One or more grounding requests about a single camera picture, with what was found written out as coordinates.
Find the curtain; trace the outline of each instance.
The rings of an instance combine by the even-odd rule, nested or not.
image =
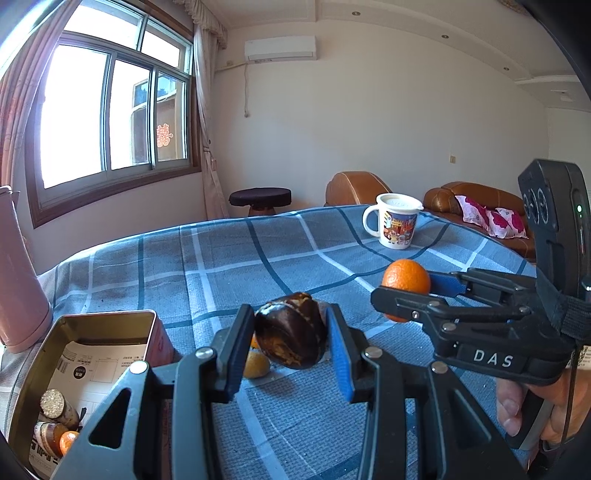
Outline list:
[[[218,48],[225,48],[228,41],[226,28],[200,0],[174,0],[184,4],[195,23],[193,51],[197,66],[197,105],[202,138],[202,177],[205,210],[208,220],[228,218],[228,207],[217,176],[217,160],[212,150],[212,89]]]
[[[51,54],[80,0],[62,4],[28,39],[0,79],[0,185],[12,185],[33,99]]]

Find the white mug with lid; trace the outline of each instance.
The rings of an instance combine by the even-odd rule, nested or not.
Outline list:
[[[414,227],[423,204],[416,198],[401,193],[383,193],[376,198],[376,205],[367,207],[363,213],[363,228],[370,235],[379,237],[379,242],[396,250],[408,248],[413,240]],[[378,230],[368,227],[368,215],[378,210]]]

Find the strap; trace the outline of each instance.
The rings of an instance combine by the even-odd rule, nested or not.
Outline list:
[[[591,343],[591,303],[560,293],[539,268],[535,289],[550,323],[560,333],[581,342]]]

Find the window pane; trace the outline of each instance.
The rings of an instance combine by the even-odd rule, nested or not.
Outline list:
[[[98,173],[100,97],[107,55],[58,46],[41,110],[41,176],[45,188]]]
[[[68,20],[65,30],[104,38],[134,48],[141,16],[120,5],[83,0]]]
[[[141,51],[180,70],[185,69],[186,46],[155,23],[148,22]]]
[[[158,161],[187,158],[185,83],[160,73],[157,96],[156,147]]]
[[[120,60],[115,62],[109,112],[111,169],[148,163],[145,101],[149,77],[148,69]],[[141,102],[137,102],[138,91]]]

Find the blue gripper pad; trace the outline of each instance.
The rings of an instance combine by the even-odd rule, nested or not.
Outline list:
[[[224,392],[229,400],[240,389],[246,357],[255,329],[255,313],[250,305],[240,307],[222,350],[217,356],[218,376],[225,378]]]
[[[352,361],[357,360],[355,357],[351,358],[351,354],[359,357],[359,352],[338,305],[331,304],[326,309],[326,326],[329,330],[329,347],[336,381],[345,400],[351,402],[355,393]]]
[[[455,275],[429,272],[429,277],[431,277],[431,293],[451,298],[466,293],[466,286]]]

